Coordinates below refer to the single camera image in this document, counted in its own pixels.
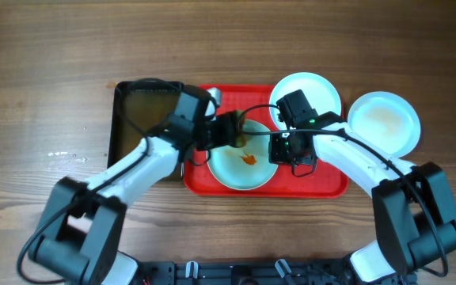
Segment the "green yellow sponge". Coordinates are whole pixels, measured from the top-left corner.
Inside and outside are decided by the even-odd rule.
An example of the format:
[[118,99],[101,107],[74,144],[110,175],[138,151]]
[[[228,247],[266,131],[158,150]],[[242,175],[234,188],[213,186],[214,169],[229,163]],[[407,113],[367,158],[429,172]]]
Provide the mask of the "green yellow sponge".
[[242,148],[246,145],[246,138],[243,134],[243,126],[245,123],[245,115],[243,114],[242,110],[235,110],[234,111],[234,130],[235,130],[235,139],[232,147],[235,148]]

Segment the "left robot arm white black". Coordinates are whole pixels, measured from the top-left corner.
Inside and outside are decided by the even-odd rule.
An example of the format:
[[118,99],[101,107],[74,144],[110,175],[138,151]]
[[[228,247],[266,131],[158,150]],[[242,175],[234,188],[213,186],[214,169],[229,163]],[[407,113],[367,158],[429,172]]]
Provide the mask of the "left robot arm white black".
[[59,275],[65,284],[144,284],[140,263],[118,250],[127,209],[151,186],[169,176],[194,150],[241,146],[242,114],[217,114],[220,96],[193,85],[179,93],[175,110],[149,131],[133,151],[102,173],[64,177],[51,190],[35,233],[17,258]]

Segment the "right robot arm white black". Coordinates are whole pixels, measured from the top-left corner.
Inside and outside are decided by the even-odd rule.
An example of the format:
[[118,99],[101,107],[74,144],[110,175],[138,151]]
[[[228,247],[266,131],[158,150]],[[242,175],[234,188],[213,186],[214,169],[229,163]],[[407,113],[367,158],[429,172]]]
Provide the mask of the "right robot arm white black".
[[349,257],[359,281],[417,269],[447,275],[447,254],[456,250],[456,202],[438,165],[414,165],[387,154],[335,112],[318,114],[300,89],[283,95],[276,107],[285,128],[271,136],[270,162],[291,167],[326,162],[372,199],[376,239]]

